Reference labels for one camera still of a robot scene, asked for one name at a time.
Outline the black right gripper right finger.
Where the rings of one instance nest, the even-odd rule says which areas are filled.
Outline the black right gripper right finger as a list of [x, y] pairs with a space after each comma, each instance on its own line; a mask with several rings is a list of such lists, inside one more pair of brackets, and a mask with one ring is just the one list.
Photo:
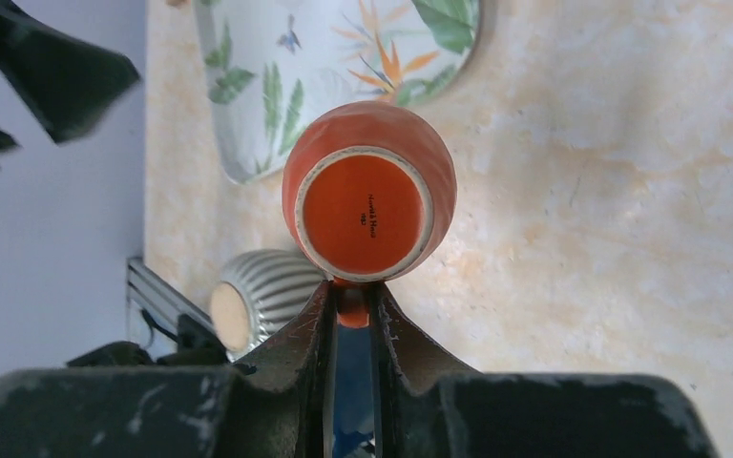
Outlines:
[[644, 374], [483, 373], [369, 290], [380, 457], [714, 457], [693, 403]]

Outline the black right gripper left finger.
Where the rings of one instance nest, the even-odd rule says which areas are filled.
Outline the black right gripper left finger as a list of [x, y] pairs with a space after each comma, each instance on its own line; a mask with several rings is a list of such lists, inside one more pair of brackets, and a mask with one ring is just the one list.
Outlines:
[[0, 377], [0, 457], [328, 457], [335, 307], [237, 362], [23, 369]]

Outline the small orange mug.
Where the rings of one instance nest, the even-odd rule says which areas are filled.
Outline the small orange mug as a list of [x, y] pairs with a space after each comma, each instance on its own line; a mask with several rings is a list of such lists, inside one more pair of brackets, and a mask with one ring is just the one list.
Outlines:
[[293, 147], [283, 217], [309, 260], [356, 291], [406, 275], [435, 251], [457, 189], [451, 154], [424, 118], [353, 102], [322, 114]]

